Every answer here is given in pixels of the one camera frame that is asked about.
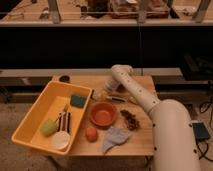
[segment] orange bowl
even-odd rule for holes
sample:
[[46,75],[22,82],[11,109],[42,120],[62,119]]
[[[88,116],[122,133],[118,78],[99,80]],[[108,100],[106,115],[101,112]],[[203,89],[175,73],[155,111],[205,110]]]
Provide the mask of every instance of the orange bowl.
[[117,118],[117,108],[108,102],[95,102],[90,107],[90,120],[97,126],[109,127]]

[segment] sponge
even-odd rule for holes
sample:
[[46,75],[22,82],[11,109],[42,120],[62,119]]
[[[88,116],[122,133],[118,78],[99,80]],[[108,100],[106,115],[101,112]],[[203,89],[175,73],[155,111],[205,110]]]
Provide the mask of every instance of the sponge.
[[84,96],[72,95],[70,99],[70,104],[78,108],[83,108],[86,100],[87,99]]

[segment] yellow tray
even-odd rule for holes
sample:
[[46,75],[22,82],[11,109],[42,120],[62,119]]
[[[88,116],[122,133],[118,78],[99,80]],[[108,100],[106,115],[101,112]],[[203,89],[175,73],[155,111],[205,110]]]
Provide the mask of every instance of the yellow tray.
[[[91,93],[91,88],[50,81],[13,133],[12,141],[45,152],[59,155],[68,154],[77,135]],[[59,113],[63,111],[65,105],[69,103],[69,99],[73,94],[84,96],[87,100],[83,108],[71,105],[68,108],[68,111],[71,113],[70,143],[64,151],[55,150],[51,147],[52,136],[44,137],[40,132],[40,127],[48,118],[55,120]]]

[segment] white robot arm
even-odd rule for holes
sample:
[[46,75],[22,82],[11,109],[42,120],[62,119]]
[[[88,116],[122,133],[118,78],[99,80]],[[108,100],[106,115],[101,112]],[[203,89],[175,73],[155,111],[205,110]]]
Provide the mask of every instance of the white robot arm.
[[105,88],[122,84],[153,122],[154,169],[156,171],[200,171],[195,137],[188,111],[176,100],[159,100],[130,76],[131,66],[114,65]]

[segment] gray cloth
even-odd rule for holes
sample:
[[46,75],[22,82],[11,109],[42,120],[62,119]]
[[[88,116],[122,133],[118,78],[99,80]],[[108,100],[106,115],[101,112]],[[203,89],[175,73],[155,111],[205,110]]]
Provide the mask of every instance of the gray cloth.
[[130,135],[122,129],[111,126],[104,137],[102,152],[106,153],[110,148],[115,145],[121,145],[127,141]]

